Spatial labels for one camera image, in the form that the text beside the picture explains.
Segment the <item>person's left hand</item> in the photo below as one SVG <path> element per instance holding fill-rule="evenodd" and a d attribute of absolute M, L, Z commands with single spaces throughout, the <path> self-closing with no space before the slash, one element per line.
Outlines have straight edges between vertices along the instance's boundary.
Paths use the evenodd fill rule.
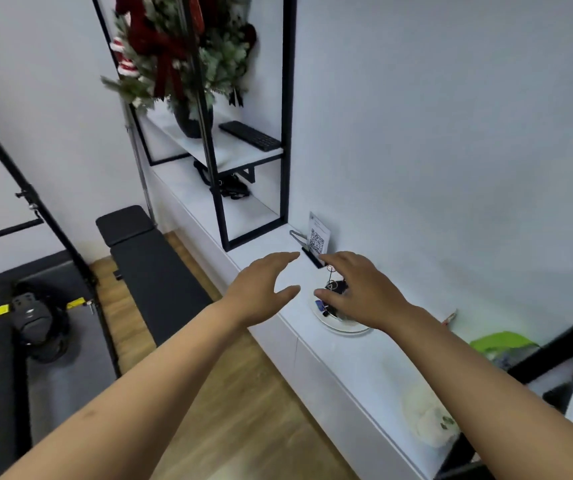
<path fill-rule="evenodd" d="M 300 253 L 273 253 L 252 262 L 234 279 L 221 303 L 243 327 L 257 325 L 278 313 L 300 292 L 292 285 L 275 293 L 277 275 Z"/>

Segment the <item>black bag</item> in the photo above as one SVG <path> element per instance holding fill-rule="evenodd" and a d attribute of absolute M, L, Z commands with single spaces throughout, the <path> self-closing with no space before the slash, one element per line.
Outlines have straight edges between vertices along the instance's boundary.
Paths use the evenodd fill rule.
<path fill-rule="evenodd" d="M 210 187 L 211 182 L 208 179 L 208 168 L 197 160 L 193 162 L 193 166 L 197 169 L 204 184 Z M 238 200 L 250 195 L 249 187 L 244 185 L 237 175 L 226 175 L 222 177 L 222 179 L 218 181 L 218 188 L 220 189 L 222 197 L 231 197 L 231 200 Z"/>

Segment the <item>cabinet door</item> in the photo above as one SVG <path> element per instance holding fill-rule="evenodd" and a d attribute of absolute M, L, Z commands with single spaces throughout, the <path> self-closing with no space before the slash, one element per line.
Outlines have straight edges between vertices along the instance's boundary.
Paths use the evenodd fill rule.
<path fill-rule="evenodd" d="M 280 374 L 291 384 L 298 336 L 279 315 L 249 328 L 253 338 L 268 355 Z"/>
<path fill-rule="evenodd" d="M 291 386 L 362 480 L 422 478 L 302 340 Z"/>

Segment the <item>person's right hand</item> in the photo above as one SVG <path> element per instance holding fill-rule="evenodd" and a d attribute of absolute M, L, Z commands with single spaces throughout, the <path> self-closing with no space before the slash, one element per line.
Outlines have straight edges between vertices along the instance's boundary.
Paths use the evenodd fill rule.
<path fill-rule="evenodd" d="M 347 281 L 349 290 L 339 295 L 319 289 L 314 294 L 354 320 L 383 330 L 396 316 L 408 314 L 413 308 L 400 290 L 373 263 L 360 254 L 340 251 L 320 255 L 325 263 L 333 266 Z"/>

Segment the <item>black bench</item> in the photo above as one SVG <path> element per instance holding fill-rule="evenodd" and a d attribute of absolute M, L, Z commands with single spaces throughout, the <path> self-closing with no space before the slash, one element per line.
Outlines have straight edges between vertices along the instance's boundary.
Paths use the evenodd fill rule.
<path fill-rule="evenodd" d="M 96 224 L 157 346 L 212 303 L 139 205 Z"/>

